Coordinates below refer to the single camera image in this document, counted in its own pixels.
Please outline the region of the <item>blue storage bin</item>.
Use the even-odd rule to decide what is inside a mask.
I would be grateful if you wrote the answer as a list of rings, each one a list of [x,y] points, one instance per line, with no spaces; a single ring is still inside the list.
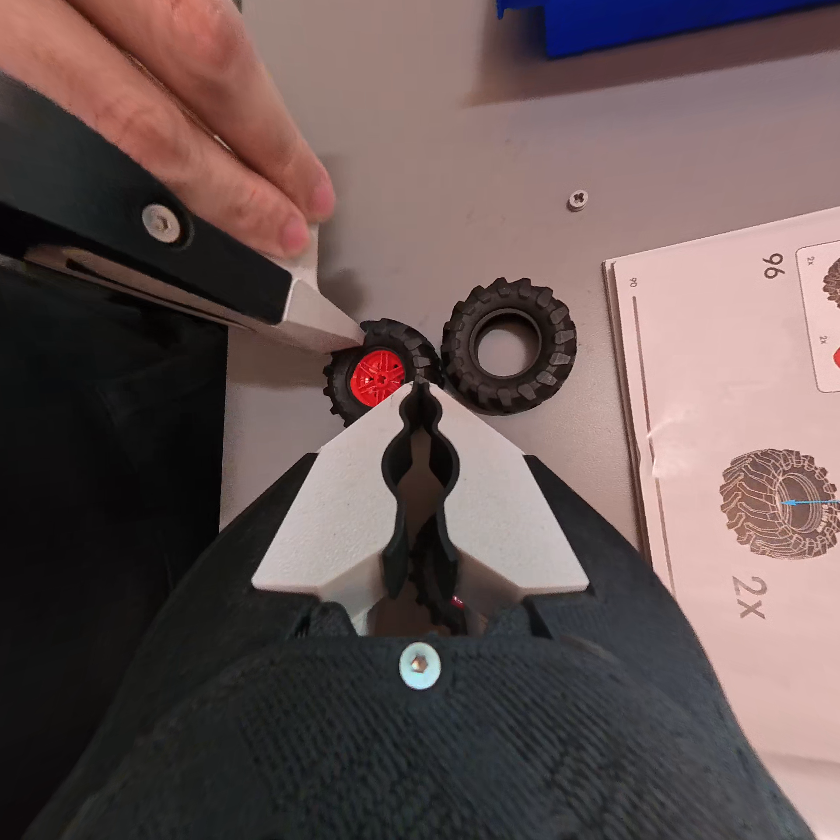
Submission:
[[[496,1],[508,10],[542,9],[549,58],[835,5],[835,1]]]

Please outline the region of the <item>grey desk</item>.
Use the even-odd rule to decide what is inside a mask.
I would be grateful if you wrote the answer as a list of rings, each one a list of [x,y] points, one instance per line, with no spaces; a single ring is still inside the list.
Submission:
[[[474,286],[552,286],[574,371],[490,421],[638,544],[602,262],[838,206],[838,6],[557,60],[535,10],[493,2],[244,2],[244,18],[338,197],[322,289],[438,346]]]

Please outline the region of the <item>person's left hand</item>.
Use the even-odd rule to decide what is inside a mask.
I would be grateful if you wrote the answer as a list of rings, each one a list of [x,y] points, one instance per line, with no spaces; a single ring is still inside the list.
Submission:
[[[298,256],[333,214],[234,2],[2,1],[1,63],[266,255]]]

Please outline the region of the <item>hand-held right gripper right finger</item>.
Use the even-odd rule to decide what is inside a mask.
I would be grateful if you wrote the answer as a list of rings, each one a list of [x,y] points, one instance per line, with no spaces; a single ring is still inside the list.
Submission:
[[[492,615],[532,595],[584,592],[587,573],[525,454],[438,386],[421,385],[417,424],[443,488],[433,516],[457,559],[465,612]]]

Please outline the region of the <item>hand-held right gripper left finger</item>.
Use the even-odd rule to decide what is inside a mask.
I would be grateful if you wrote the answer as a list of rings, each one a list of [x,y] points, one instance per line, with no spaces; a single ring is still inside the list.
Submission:
[[[407,576],[406,504],[397,487],[413,464],[422,385],[402,386],[321,447],[254,573],[264,592],[340,604],[359,635]]]

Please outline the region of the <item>white instruction booklet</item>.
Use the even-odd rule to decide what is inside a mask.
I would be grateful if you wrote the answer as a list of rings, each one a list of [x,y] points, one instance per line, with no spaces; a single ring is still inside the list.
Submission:
[[[839,211],[604,264],[644,546],[755,751],[838,838]]]

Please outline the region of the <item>black empty toy tyre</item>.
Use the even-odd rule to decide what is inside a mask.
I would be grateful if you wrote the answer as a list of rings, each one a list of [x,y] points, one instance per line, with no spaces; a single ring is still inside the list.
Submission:
[[[538,349],[523,371],[502,376],[480,364],[477,344],[483,330],[505,316],[529,326]],[[570,310],[551,288],[534,286],[529,278],[499,277],[455,304],[443,329],[441,359],[450,384],[468,404],[505,415],[524,413],[554,396],[568,379],[576,352]]]

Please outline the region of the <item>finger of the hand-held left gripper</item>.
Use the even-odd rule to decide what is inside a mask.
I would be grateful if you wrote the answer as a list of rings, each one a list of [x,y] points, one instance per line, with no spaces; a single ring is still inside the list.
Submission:
[[[289,270],[291,275],[290,291],[281,320],[273,325],[237,313],[228,304],[205,300],[193,292],[178,289],[82,248],[39,245],[25,252],[25,260],[184,314],[261,334],[302,350],[330,354],[359,347],[364,342],[361,326],[321,294],[318,281],[319,226],[311,225],[309,233],[310,245],[300,257],[286,261],[269,259],[278,267]]]

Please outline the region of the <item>black toy wheel red hub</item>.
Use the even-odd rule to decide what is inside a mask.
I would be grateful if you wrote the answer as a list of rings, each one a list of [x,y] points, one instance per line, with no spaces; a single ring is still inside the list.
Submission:
[[[467,635],[465,608],[455,595],[458,562],[441,539],[436,516],[420,528],[409,555],[408,578],[416,587],[416,603],[426,607],[436,627],[453,636]]]
[[[360,347],[332,353],[323,369],[323,393],[331,413],[348,427],[404,384],[416,379],[443,386],[441,360],[434,346],[408,325],[383,318],[361,324]]]

